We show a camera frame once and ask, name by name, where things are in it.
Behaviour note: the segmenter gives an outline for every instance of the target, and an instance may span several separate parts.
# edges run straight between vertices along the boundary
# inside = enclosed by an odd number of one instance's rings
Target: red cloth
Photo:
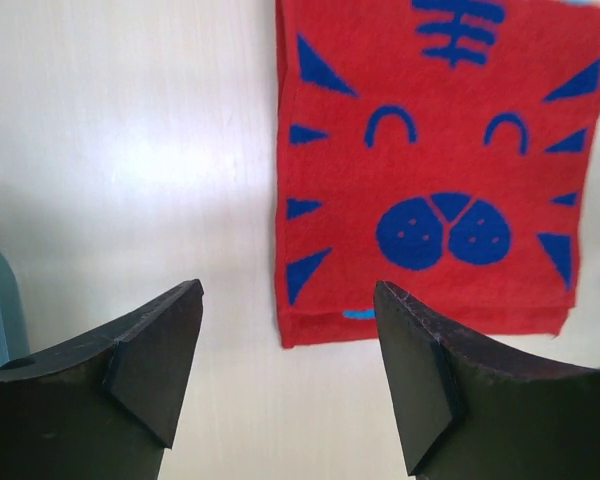
[[[375,337],[347,317],[373,308],[377,280],[483,333],[557,334],[600,113],[600,7],[278,0],[277,23],[283,346]]]

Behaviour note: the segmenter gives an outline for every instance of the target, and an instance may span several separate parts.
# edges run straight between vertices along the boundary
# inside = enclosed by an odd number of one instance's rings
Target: white table
[[[282,351],[274,325],[273,0],[0,0],[0,249],[39,350],[200,277],[162,480],[405,478],[377,342]],[[579,307],[600,365],[600,127]]]

